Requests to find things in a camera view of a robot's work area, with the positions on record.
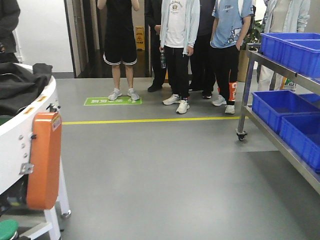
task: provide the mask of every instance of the black sneaker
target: black sneaker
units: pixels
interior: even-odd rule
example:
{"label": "black sneaker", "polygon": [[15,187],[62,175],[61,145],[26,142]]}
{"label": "black sneaker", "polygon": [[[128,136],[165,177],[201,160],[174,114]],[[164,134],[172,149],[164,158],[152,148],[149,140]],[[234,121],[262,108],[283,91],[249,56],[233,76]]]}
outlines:
{"label": "black sneaker", "polygon": [[211,99],[211,97],[212,97],[212,93],[211,92],[210,93],[205,93],[205,92],[202,93],[202,98],[203,99]]}
{"label": "black sneaker", "polygon": [[151,85],[149,88],[148,88],[148,92],[149,93],[153,93],[155,91],[158,91],[158,90],[161,90],[162,89],[162,86],[156,86],[156,85]]}
{"label": "black sneaker", "polygon": [[189,92],[195,92],[195,91],[200,91],[200,90],[202,90],[201,87],[189,86]]}

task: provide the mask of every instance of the black t-shirt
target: black t-shirt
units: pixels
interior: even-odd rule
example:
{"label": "black t-shirt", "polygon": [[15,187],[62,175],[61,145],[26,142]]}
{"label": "black t-shirt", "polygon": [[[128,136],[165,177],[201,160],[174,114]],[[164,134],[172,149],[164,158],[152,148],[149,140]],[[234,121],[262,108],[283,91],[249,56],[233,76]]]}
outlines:
{"label": "black t-shirt", "polygon": [[119,37],[132,35],[134,32],[132,22],[131,0],[107,0],[106,34]]}

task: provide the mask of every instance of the green stool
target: green stool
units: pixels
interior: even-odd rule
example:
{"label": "green stool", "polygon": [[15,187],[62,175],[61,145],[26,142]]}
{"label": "green stool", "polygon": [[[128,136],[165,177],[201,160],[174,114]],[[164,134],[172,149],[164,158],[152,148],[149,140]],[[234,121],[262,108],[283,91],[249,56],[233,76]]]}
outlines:
{"label": "green stool", "polygon": [[0,240],[15,240],[18,236],[18,223],[15,220],[0,222]]}

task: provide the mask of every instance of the yellow floor line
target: yellow floor line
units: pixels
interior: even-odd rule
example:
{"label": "yellow floor line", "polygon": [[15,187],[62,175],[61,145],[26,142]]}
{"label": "yellow floor line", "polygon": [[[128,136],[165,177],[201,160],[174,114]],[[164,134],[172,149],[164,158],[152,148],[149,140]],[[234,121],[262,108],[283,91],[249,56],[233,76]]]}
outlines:
{"label": "yellow floor line", "polygon": [[181,121],[207,121],[207,120],[234,120],[239,116],[213,116],[213,117],[186,117],[186,118],[156,118],[156,119],[130,119],[109,121],[66,121],[63,125],[83,124],[127,124],[127,123],[153,123],[153,122],[181,122]]}

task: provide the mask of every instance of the orange cover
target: orange cover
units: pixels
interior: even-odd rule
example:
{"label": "orange cover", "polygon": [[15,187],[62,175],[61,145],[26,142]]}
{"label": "orange cover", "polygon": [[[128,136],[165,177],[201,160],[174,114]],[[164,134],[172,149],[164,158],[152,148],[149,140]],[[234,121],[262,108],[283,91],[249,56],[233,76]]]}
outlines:
{"label": "orange cover", "polygon": [[58,112],[40,112],[33,119],[26,202],[31,209],[51,209],[58,197],[62,119]]}

